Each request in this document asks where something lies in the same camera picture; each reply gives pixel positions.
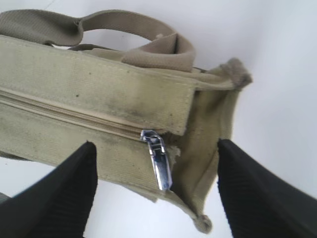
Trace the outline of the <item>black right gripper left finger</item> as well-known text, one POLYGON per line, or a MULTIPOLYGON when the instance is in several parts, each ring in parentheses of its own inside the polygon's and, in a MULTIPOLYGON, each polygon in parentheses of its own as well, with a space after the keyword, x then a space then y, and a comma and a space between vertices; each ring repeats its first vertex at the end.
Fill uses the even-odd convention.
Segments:
POLYGON ((86 142, 41 180, 0 204, 2 238, 82 238, 98 185, 86 142))

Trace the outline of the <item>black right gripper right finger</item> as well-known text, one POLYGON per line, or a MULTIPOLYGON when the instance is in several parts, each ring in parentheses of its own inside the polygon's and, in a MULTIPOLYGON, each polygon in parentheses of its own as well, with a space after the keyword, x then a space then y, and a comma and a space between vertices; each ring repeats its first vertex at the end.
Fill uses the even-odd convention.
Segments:
POLYGON ((231 140, 217 143, 218 191, 235 238, 315 238, 317 200, 267 170, 231 140))

